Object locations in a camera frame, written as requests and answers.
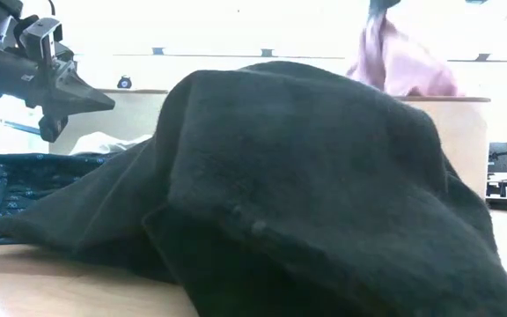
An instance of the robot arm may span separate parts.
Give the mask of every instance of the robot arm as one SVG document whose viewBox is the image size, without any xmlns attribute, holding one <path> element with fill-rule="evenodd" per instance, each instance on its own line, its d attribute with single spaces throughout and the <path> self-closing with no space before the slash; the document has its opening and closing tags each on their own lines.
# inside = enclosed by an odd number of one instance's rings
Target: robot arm
<svg viewBox="0 0 507 317">
<path fill-rule="evenodd" d="M 54 142 L 68 116 L 111 110 L 114 100 L 90 87 L 77 75 L 73 52 L 62 45 L 62 24 L 55 18 L 21 19 L 20 0 L 0 0 L 0 46 L 11 19 L 16 46 L 0 48 L 0 97 L 8 94 L 27 107 L 42 107 L 39 122 L 43 140 Z"/>
</svg>

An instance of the pink cloth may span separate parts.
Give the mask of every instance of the pink cloth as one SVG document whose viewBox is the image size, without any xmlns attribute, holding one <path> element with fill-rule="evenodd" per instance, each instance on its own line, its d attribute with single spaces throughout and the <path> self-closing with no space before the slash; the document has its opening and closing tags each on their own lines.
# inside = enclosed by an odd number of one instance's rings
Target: pink cloth
<svg viewBox="0 0 507 317">
<path fill-rule="evenodd" d="M 462 96 L 445 61 L 434 58 L 386 19 L 372 17 L 348 77 L 393 96 Z"/>
</svg>

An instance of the table surface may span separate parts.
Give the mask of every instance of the table surface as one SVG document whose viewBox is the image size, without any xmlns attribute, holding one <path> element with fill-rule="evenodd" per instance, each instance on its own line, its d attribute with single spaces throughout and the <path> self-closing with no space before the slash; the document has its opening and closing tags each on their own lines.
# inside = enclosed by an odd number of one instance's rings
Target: table surface
<svg viewBox="0 0 507 317">
<path fill-rule="evenodd" d="M 507 269 L 507 213 L 493 212 Z M 196 317 L 177 286 L 118 269 L 66 262 L 29 246 L 0 247 L 0 317 Z"/>
</svg>

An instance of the dark blue patterned cloth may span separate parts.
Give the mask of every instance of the dark blue patterned cloth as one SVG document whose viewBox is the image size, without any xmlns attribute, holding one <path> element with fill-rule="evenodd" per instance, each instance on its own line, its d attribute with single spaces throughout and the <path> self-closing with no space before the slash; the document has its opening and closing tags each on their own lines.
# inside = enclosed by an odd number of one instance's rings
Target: dark blue patterned cloth
<svg viewBox="0 0 507 317">
<path fill-rule="evenodd" d="M 0 155 L 0 217 L 25 210 L 36 200 L 81 179 L 112 156 Z M 12 239 L 0 235 L 0 245 L 12 243 Z"/>
</svg>

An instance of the computer screen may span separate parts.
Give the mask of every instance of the computer screen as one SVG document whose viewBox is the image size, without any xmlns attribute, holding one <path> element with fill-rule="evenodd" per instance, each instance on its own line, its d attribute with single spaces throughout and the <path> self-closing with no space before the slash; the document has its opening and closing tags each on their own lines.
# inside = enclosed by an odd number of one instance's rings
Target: computer screen
<svg viewBox="0 0 507 317">
<path fill-rule="evenodd" d="M 490 143 L 489 153 L 506 152 L 507 143 L 494 142 Z M 507 173 L 507 155 L 498 158 L 489 157 L 489 173 Z"/>
</svg>

